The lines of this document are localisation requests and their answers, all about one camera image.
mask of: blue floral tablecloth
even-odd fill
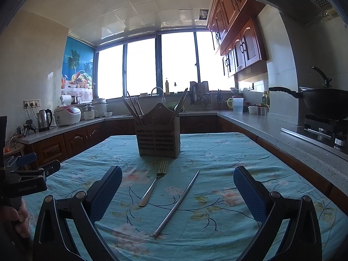
[[[138,206],[156,177],[162,160],[168,172],[161,178],[149,203]],[[177,159],[140,157],[135,136],[112,136],[62,163],[47,179],[48,190],[25,197],[34,236],[37,216],[46,195],[67,198],[87,190],[111,165],[123,171],[123,180],[96,227],[120,260],[236,260],[260,223],[255,221],[233,183],[234,168],[246,167],[268,190],[285,198],[311,196],[321,230],[323,260],[328,260],[348,233],[348,217],[315,187],[275,156],[243,134],[181,135]],[[166,217],[183,190],[200,173],[174,216],[154,238],[150,236]],[[90,260],[69,222],[82,257]],[[284,235],[283,221],[266,260]]]

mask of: finger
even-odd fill
[[[20,234],[21,237],[27,238],[30,236],[29,219],[25,219],[24,222],[16,225],[16,232]]]
[[[29,213],[27,210],[27,205],[24,201],[24,199],[22,198],[22,204],[20,206],[20,208],[18,209],[18,220],[20,222],[24,221],[26,218],[28,218]]]
[[[18,212],[15,208],[0,205],[0,220],[2,221],[16,221],[18,220]]]

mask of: ceiling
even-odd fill
[[[211,0],[27,0],[23,10],[68,27],[95,46],[115,38],[172,27],[206,26],[199,10]]]

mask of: poster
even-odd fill
[[[93,55],[94,48],[74,38],[67,38],[62,68],[62,95],[81,96],[80,102],[92,101]]]

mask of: wok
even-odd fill
[[[317,117],[332,120],[343,120],[348,117],[348,91],[340,89],[331,89],[330,81],[332,79],[317,67],[315,69],[324,78],[325,88],[306,89],[301,92],[292,91],[285,87],[270,87],[269,91],[286,92],[297,99],[303,99],[308,109]]]

